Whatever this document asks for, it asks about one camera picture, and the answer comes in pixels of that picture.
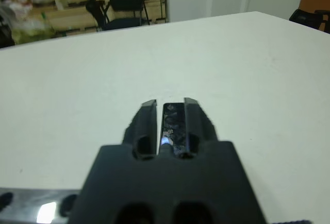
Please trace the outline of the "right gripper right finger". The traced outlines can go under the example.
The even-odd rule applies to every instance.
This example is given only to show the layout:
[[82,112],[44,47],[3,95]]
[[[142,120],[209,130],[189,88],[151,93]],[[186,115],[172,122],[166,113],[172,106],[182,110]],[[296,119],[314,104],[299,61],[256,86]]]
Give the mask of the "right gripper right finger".
[[215,127],[197,100],[184,98],[186,150],[193,157],[209,142],[217,142]]

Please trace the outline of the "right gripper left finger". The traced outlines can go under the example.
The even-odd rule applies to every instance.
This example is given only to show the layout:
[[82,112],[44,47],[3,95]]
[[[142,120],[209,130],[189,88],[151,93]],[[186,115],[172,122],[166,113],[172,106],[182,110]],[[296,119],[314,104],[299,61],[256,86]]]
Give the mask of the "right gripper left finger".
[[149,160],[157,153],[157,101],[144,102],[125,130],[122,144],[132,147],[133,157]]

